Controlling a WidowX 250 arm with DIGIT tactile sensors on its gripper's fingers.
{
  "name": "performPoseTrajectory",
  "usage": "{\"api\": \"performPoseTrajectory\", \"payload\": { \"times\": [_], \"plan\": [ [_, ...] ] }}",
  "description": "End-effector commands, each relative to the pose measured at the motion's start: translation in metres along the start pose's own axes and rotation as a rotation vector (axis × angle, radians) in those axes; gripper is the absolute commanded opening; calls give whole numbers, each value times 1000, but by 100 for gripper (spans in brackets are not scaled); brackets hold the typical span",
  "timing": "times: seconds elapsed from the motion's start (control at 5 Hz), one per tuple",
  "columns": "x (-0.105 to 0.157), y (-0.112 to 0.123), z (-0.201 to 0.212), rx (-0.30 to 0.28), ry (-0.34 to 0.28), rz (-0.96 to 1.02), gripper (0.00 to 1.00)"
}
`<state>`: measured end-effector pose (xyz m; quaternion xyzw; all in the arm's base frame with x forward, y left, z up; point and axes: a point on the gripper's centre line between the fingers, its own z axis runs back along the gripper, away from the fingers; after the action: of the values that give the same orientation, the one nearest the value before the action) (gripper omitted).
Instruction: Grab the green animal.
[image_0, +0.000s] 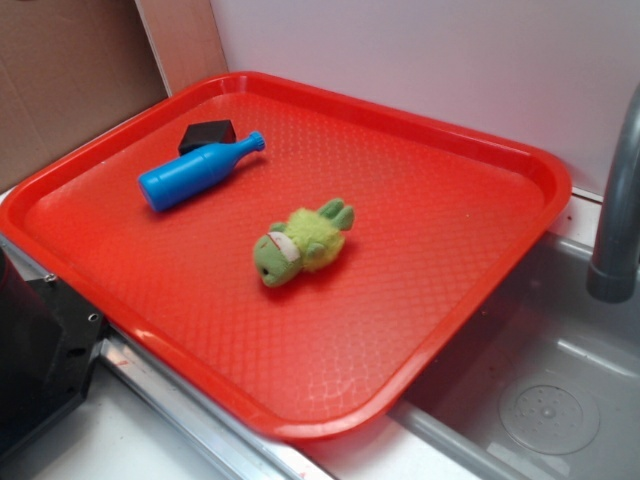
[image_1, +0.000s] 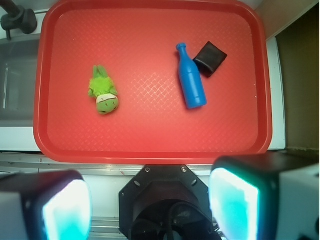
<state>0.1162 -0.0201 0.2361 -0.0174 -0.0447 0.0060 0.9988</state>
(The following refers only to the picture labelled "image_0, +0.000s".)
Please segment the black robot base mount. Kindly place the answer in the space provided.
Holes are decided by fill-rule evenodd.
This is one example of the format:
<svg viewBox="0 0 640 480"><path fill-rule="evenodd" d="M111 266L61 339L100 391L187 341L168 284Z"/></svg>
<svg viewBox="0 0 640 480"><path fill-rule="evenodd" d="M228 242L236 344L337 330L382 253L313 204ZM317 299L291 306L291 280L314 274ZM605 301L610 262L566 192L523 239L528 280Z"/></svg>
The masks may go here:
<svg viewBox="0 0 640 480"><path fill-rule="evenodd" d="M1 460L81 405L106 320L56 277L24 279L1 254Z"/></svg>

